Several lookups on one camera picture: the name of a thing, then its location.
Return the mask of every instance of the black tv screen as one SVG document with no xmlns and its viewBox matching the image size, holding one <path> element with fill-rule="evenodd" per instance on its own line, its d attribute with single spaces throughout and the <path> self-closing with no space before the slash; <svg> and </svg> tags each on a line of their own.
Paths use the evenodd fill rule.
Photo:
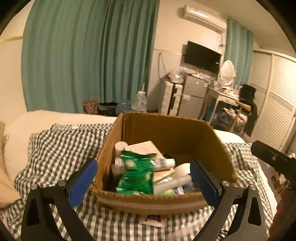
<svg viewBox="0 0 296 241">
<path fill-rule="evenodd" d="M 188 41 L 184 62 L 217 74 L 221 54 Z"/>
</svg>

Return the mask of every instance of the air conditioner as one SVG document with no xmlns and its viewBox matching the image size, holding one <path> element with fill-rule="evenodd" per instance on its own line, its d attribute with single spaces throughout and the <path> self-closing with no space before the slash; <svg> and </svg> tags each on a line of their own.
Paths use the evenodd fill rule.
<svg viewBox="0 0 296 241">
<path fill-rule="evenodd" d="M 200 11 L 196 8 L 189 7 L 188 5 L 185 5 L 183 8 L 183 18 L 201 24 L 220 34 L 226 31 L 226 22 L 206 12 Z"/>
</svg>

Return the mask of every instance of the black and white checkered fabric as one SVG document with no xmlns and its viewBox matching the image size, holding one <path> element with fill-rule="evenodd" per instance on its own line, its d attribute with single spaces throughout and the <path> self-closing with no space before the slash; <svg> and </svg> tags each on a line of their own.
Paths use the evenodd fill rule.
<svg viewBox="0 0 296 241">
<path fill-rule="evenodd" d="M 6 212 L 9 214 L 7 218 L 9 231 L 17 240 L 20 240 L 22 214 L 31 185 L 37 183 L 41 187 L 53 186 L 59 180 L 68 179 L 88 157 L 97 155 L 109 128 L 109 124 L 75 127 L 53 125 L 50 130 L 31 136 L 28 165 L 15 179 L 16 190 L 22 199 L 9 206 Z M 238 175 L 238 185 L 247 187 L 249 184 L 255 184 L 258 187 L 268 234 L 272 214 L 262 178 L 258 174 L 258 160 L 251 155 L 249 144 L 231 143 L 224 146 L 231 154 Z M 54 205 L 51 208 L 63 238 L 71 240 L 57 209 Z M 96 196 L 90 192 L 74 210 L 95 240 L 157 241 L 193 240 L 211 215 L 213 208 L 205 207 L 190 213 L 170 215 L 165 228 L 141 225 L 139 215 L 100 207 Z M 225 237 L 235 210 L 234 205 L 218 240 Z"/>
</svg>

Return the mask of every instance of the closet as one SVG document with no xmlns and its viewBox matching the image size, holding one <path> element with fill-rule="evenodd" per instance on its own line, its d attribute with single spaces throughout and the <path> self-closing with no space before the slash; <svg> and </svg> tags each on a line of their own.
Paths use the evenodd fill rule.
<svg viewBox="0 0 296 241">
<path fill-rule="evenodd" d="M 254 51 L 249 84 L 257 89 L 258 119 L 252 140 L 281 150 L 295 122 L 296 59 L 269 50 Z"/>
</svg>

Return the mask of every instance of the metal bolt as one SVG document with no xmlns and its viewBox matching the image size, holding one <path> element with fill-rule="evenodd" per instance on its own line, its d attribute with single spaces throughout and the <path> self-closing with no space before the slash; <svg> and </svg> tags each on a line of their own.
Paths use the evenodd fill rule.
<svg viewBox="0 0 296 241">
<path fill-rule="evenodd" d="M 229 187 L 229 186 L 230 186 L 230 183 L 229 183 L 228 181 L 223 181 L 223 182 L 222 182 L 222 185 L 223 185 L 224 187 Z"/>
<path fill-rule="evenodd" d="M 253 185 L 253 184 L 250 185 L 250 188 L 251 188 L 252 190 L 256 190 L 256 186 Z"/>
<path fill-rule="evenodd" d="M 64 181 L 64 180 L 59 181 L 58 185 L 59 185 L 60 187 L 63 187 L 63 186 L 66 185 L 66 181 Z"/>
<path fill-rule="evenodd" d="M 31 189 L 32 189 L 32 190 L 35 190 L 35 189 L 37 189 L 37 187 L 38 187 L 37 184 L 33 184 L 33 185 L 31 186 Z"/>
</svg>

